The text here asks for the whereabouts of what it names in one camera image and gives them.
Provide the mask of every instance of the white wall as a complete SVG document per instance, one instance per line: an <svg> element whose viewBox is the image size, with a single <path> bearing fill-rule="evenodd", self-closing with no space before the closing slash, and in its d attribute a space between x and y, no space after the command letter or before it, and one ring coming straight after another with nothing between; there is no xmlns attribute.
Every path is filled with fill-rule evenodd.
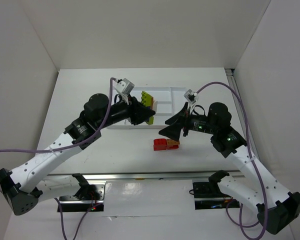
<svg viewBox="0 0 300 240"><path fill-rule="evenodd" d="M270 0L21 0L59 69L234 68Z"/></svg>
<svg viewBox="0 0 300 240"><path fill-rule="evenodd" d="M235 70L262 161L300 192L300 0L272 0ZM291 224L300 240L300 216Z"/></svg>
<svg viewBox="0 0 300 240"><path fill-rule="evenodd" d="M0 0L0 149L35 149L57 71L14 0ZM14 168L26 154L0 154L0 169ZM0 240L11 215L0 194Z"/></svg>

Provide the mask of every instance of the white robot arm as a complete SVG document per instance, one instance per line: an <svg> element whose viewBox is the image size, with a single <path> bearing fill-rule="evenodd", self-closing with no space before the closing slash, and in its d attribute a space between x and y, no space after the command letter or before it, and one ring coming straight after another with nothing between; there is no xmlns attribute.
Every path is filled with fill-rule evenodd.
<svg viewBox="0 0 300 240"><path fill-rule="evenodd" d="M198 114L195 111L197 95L189 90L185 94L188 102L185 103L179 113L168 119L165 124L168 126L159 131L160 135L172 140L179 141L181 131L186 137L189 131L211 134L213 147L220 152L223 157L231 161L246 178L255 185L251 189L237 182L226 171L218 171L209 177L209 182L213 188L219 189L221 193L227 194L240 203L246 205L257 214L259 222L263 225L265 212L268 214L266 230L271 234L277 234L291 221L298 217L300 213L300 193L291 193L265 168L259 159L250 154L245 139L231 127L231 114L226 105L220 102L212 103L208 114ZM263 181L265 195L267 199L267 209L265 209L264 196L257 175L256 165Z"/></svg>
<svg viewBox="0 0 300 240"><path fill-rule="evenodd" d="M76 196L80 199L87 193L94 192L95 186L89 185L79 173L54 180L44 179L64 161L100 138L102 128L125 119L133 125L138 125L156 113L130 95L133 83L127 79L113 80L117 83L114 88L120 96L120 101L111 105L103 125L112 99L98 93L90 97L84 104L79 118L65 128L64 133L45 149L45 153L37 154L12 170L0 170L0 189L15 215L23 215L38 202L47 199L59 196Z"/></svg>

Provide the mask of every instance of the lego brick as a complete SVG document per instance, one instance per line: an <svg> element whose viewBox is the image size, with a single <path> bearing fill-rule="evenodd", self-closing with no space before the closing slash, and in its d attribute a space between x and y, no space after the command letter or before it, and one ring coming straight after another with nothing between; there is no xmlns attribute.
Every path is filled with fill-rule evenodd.
<svg viewBox="0 0 300 240"><path fill-rule="evenodd" d="M180 145L180 142L179 142L179 141L174 141L174 140L172 140L172 139L167 139L167 140L166 140L166 144L167 144L168 146L173 146L173 145Z"/></svg>
<svg viewBox="0 0 300 240"><path fill-rule="evenodd" d="M179 145L169 145L166 147L167 150L174 150L174 149L178 149Z"/></svg>
<svg viewBox="0 0 300 240"><path fill-rule="evenodd" d="M152 124L154 124L154 120L155 120L154 116L151 116L151 117L148 119L148 121L146 121L146 124L152 125Z"/></svg>
<svg viewBox="0 0 300 240"><path fill-rule="evenodd" d="M147 92L142 91L141 93L141 103L145 106L145 107L152 107L154 102L154 98Z"/></svg>
<svg viewBox="0 0 300 240"><path fill-rule="evenodd" d="M153 140L153 150L161 151L167 149L167 140L165 138L157 138Z"/></svg>

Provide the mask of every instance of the green lego brick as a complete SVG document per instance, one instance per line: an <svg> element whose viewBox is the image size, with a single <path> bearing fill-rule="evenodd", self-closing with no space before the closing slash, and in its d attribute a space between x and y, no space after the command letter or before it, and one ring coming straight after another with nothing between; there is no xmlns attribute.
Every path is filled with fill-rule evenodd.
<svg viewBox="0 0 300 240"><path fill-rule="evenodd" d="M141 103L145 106L145 107L150 107L152 108L154 102L154 98L147 92L142 91L141 93Z"/></svg>
<svg viewBox="0 0 300 240"><path fill-rule="evenodd" d="M145 123L148 124L148 125L152 125L152 124L154 124L154 120L155 120L154 116L151 116L149 118L149 121L146 121Z"/></svg>

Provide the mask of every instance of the white table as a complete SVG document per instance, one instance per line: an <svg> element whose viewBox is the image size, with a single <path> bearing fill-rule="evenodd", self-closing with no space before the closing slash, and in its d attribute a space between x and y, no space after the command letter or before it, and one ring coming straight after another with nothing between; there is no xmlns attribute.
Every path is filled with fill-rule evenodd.
<svg viewBox="0 0 300 240"><path fill-rule="evenodd" d="M138 87L185 87L197 91L212 81L228 84L223 68L62 69L59 72L38 144L44 149L78 118L83 105L96 93L109 94L109 79L127 78ZM231 92L213 85L200 93L206 110L221 102L232 114L231 125L243 136ZM163 173L236 170L210 143L211 135L191 131L180 138L178 150L154 151L157 129L103 129L102 137L60 165L53 174Z"/></svg>

